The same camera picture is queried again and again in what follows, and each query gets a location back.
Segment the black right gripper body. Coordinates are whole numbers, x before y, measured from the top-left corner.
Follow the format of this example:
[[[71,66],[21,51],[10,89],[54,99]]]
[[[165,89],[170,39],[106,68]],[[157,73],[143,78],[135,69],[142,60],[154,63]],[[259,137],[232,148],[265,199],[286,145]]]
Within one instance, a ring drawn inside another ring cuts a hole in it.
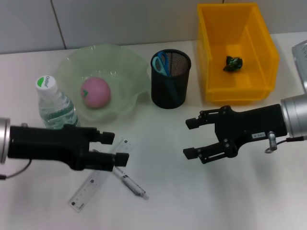
[[[235,112],[230,106],[221,108],[215,122],[215,133],[219,140],[222,157],[233,158],[244,144],[287,135],[281,106],[274,104],[258,109]]]

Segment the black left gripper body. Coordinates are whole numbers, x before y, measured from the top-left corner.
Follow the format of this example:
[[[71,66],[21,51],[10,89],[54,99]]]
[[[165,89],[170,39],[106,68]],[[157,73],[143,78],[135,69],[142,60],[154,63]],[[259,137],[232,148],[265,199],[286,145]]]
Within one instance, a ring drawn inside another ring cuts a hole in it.
[[[72,170],[98,170],[89,143],[98,136],[90,127],[65,125],[62,129],[12,126],[8,158],[60,161]]]

